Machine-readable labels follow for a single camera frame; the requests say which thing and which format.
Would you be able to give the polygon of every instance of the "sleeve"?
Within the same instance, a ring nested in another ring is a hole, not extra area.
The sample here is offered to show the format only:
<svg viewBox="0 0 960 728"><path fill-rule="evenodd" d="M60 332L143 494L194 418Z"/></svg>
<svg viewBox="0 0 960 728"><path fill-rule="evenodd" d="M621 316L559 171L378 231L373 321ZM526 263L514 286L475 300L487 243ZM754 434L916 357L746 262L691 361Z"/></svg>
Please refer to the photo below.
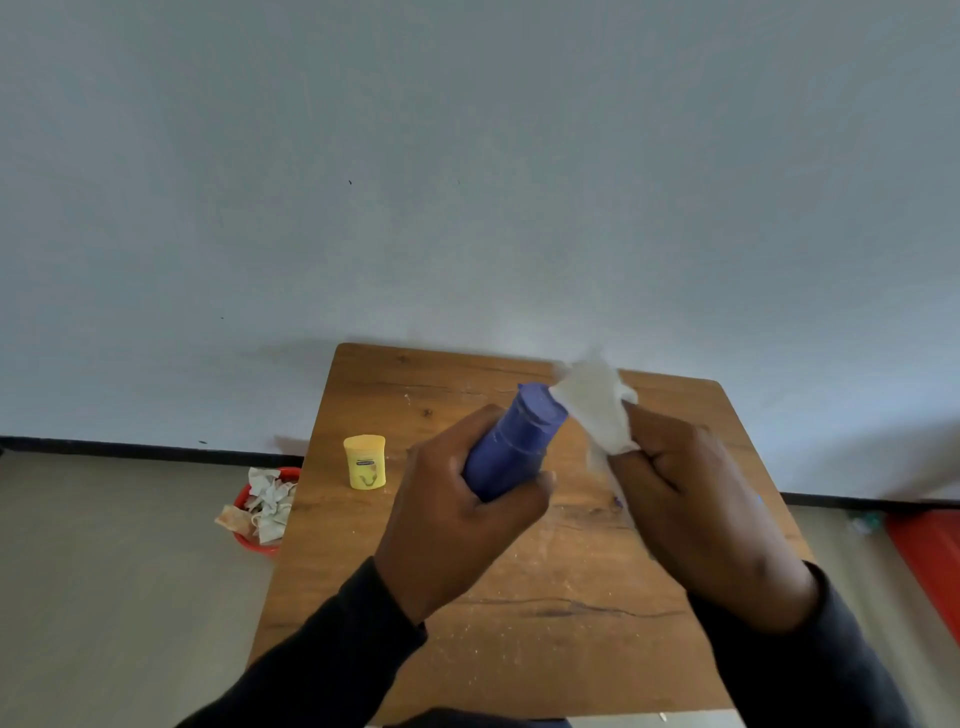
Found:
<svg viewBox="0 0 960 728"><path fill-rule="evenodd" d="M181 728L365 726L396 671L426 642L367 559L296 633Z"/></svg>
<svg viewBox="0 0 960 728"><path fill-rule="evenodd" d="M840 594L822 570L807 566L820 584L820 599L806 622L786 635L758 633L720 607L688 595L744 723L751 728L915 725Z"/></svg>

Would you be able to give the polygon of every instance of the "beige floor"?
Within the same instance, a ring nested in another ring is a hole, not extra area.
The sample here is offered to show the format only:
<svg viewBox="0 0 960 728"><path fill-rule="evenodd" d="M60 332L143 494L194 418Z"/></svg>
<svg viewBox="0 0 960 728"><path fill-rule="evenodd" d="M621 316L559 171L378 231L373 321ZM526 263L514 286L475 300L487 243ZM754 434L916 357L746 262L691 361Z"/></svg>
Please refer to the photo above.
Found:
<svg viewBox="0 0 960 728"><path fill-rule="evenodd" d="M0 457L0 724L160 728L240 673L270 580L211 522L246 470L152 461ZM836 511L795 514L925 725L960 725L960 649L883 534ZM659 716L581 718L596 728ZM691 728L732 712L671 714Z"/></svg>

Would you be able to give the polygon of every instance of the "yellow bottle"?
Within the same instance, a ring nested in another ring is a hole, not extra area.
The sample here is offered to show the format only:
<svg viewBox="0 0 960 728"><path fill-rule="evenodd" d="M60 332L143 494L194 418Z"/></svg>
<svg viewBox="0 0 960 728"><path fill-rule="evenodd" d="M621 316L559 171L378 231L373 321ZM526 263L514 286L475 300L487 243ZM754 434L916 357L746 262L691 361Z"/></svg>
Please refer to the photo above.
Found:
<svg viewBox="0 0 960 728"><path fill-rule="evenodd" d="M347 467L350 471L350 488L371 491L387 483L387 468L383 462L383 435L354 435L344 440L347 451Z"/></svg>

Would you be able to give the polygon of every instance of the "red object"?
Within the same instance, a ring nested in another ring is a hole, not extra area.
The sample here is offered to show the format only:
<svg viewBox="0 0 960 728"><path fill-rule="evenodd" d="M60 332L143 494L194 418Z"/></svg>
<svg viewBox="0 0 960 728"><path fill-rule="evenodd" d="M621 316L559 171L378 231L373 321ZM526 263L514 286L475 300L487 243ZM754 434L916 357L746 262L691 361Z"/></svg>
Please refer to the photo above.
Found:
<svg viewBox="0 0 960 728"><path fill-rule="evenodd" d="M887 533L960 643L960 511L888 516Z"/></svg>
<svg viewBox="0 0 960 728"><path fill-rule="evenodd" d="M289 483L291 480L300 480L300 468L277 468L280 471L280 481L283 483ZM240 491L240 495L237 496L236 500L233 502L237 508L243 509L243 504L247 502L247 498L250 496L250 483L247 483L243 487L243 490ZM280 544L268 544L267 546L261 546L260 544L252 544L247 541L239 533L234 532L233 538L237 540L237 543L243 548L248 548L251 551L257 551L259 553L265 553L268 556L273 557L275 553L280 550Z"/></svg>

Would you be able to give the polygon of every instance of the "person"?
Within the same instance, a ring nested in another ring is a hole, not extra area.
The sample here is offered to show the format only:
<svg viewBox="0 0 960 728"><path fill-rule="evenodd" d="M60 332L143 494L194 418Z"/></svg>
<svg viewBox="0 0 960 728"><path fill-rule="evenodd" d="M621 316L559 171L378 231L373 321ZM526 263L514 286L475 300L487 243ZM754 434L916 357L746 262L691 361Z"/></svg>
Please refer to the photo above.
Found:
<svg viewBox="0 0 960 728"><path fill-rule="evenodd" d="M685 587L744 723L912 725L827 576L793 553L720 441L681 420L625 407L641 451L610 458L612 472L644 544ZM502 414L488 405L411 449L374 555L181 728L366 725L396 671L426 642L423 622L465 593L547 510L548 473L489 503L460 475ZM402 725L529 723L438 708Z"/></svg>

